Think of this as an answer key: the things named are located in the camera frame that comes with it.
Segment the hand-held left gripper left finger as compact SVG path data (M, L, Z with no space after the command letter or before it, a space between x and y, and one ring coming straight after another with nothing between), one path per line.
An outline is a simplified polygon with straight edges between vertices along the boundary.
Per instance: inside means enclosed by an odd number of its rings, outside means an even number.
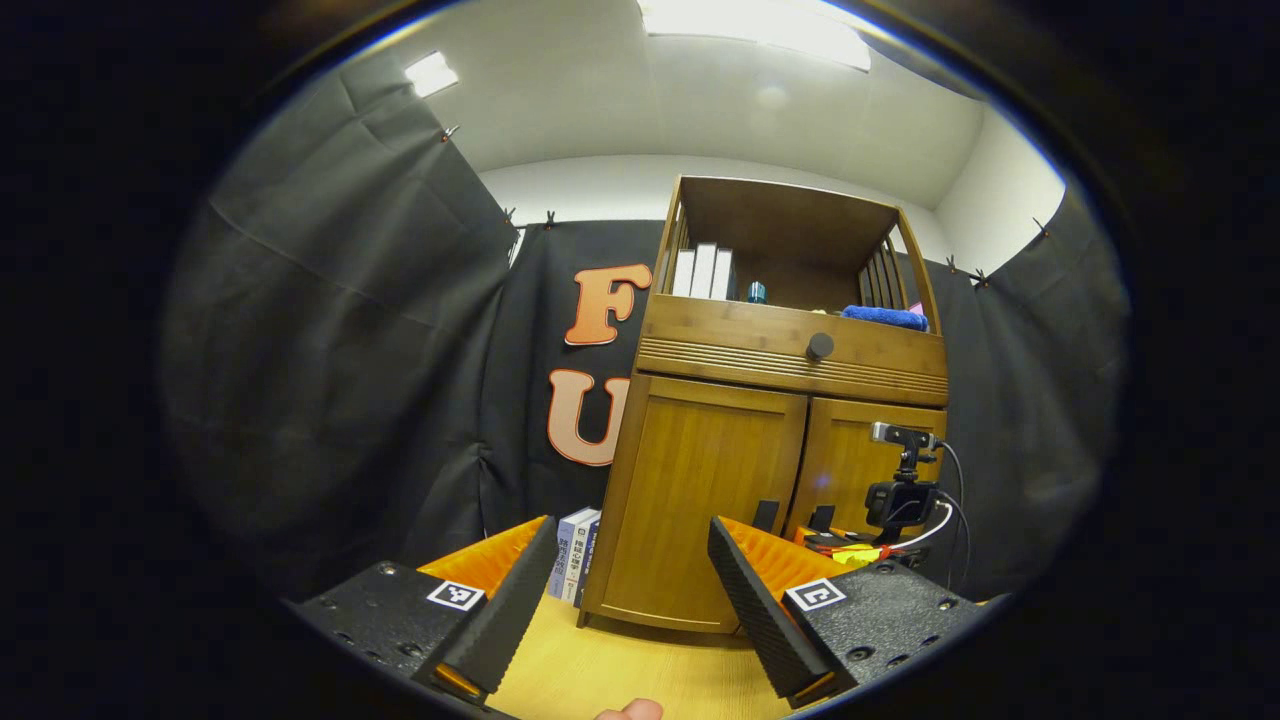
M291 607L379 667L484 706L541 602L557 532L543 515L420 568L379 561Z

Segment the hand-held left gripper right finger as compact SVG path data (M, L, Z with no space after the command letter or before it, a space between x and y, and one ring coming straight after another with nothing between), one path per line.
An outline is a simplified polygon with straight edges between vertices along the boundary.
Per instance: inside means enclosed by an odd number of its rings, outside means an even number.
M774 693L791 708L878 685L989 620L975 603L886 556L863 568L730 518L707 552Z

